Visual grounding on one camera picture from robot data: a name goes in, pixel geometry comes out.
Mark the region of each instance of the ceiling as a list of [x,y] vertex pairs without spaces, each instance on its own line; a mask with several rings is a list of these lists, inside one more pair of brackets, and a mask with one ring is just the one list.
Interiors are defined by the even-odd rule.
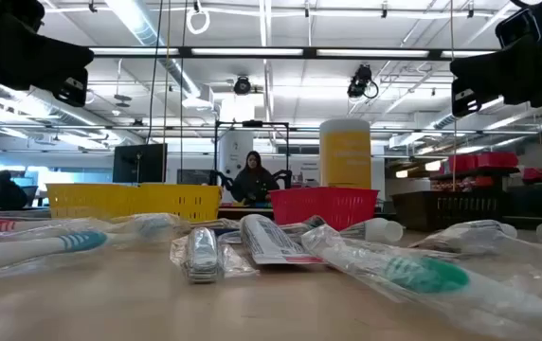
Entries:
[[[266,15],[271,23],[266,29],[267,46],[332,47],[409,47],[409,48],[479,48],[497,49],[495,26],[516,7],[507,0],[261,0],[271,6]],[[43,0],[47,14],[39,33],[47,37],[87,46],[139,46],[135,35],[119,20],[104,1],[95,1],[97,12],[88,9],[87,0]],[[306,3],[312,13],[305,17]],[[372,17],[387,4],[387,18]],[[461,16],[473,3],[475,15]],[[155,29],[170,46],[261,46],[262,25],[259,0],[201,0],[209,13],[209,27],[193,34],[186,26],[186,15],[192,1],[148,0],[144,2]],[[445,15],[455,11],[452,21]],[[443,16],[431,19],[429,15]],[[204,15],[195,15],[194,27],[204,23]],[[184,74],[200,86],[209,86],[216,104],[231,98],[231,84],[238,76],[248,76],[264,92],[272,90],[271,119],[297,126],[318,126],[329,118],[361,117],[372,127],[428,128],[450,113],[450,85],[453,80],[448,63],[339,61],[339,60],[269,60],[269,86],[265,88],[265,66],[256,59],[185,59]],[[377,99],[353,104],[346,91],[350,78],[361,63],[369,64],[380,86]],[[84,109],[102,121],[130,125],[143,119],[145,125],[211,125],[212,110],[196,110],[181,105],[183,97],[168,72],[152,59],[95,59],[87,66],[91,90]],[[174,91],[169,92],[169,85]],[[266,119],[263,94],[250,95],[256,105],[256,119]],[[117,108],[120,94],[132,98],[130,107]],[[55,105],[51,99],[48,104]],[[528,127],[542,121],[542,109],[530,111],[525,105],[503,106],[501,103],[459,121],[459,129],[480,130],[502,119],[517,117],[506,127]],[[147,131],[135,132],[140,137]],[[185,132],[197,136],[194,132]],[[315,138],[315,134],[293,137]],[[392,134],[376,134],[389,139]],[[427,144],[439,144],[438,138],[423,136]]]

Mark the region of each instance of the yellow basket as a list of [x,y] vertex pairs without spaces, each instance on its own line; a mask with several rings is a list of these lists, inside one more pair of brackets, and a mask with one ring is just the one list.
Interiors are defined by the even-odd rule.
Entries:
[[49,184],[52,218],[110,219],[137,213],[172,213],[190,222],[214,220],[221,190],[215,186]]

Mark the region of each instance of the plastic basket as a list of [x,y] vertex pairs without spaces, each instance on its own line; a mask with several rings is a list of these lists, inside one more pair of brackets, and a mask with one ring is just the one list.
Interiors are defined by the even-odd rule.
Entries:
[[452,224],[501,220],[505,193],[418,191],[392,196],[398,220],[406,228],[436,231]]
[[300,223],[318,215],[340,231],[374,217],[378,190],[296,188],[273,190],[270,194],[278,224]]
[[49,184],[52,218],[109,219],[137,213],[172,213],[203,222],[218,215],[221,190],[213,186]]

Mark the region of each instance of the black jacket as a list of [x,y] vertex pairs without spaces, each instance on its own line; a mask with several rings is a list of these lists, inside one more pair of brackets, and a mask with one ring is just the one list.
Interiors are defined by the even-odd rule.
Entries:
[[241,202],[243,199],[249,203],[265,202],[265,196],[268,191],[275,189],[280,189],[280,186],[273,180],[273,175],[271,175],[269,170],[242,170],[233,182],[231,195],[238,202]]

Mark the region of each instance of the yellow label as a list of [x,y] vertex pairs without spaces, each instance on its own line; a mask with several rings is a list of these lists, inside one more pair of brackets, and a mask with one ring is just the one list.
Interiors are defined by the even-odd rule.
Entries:
[[321,186],[372,187],[370,133],[327,133],[320,139]]

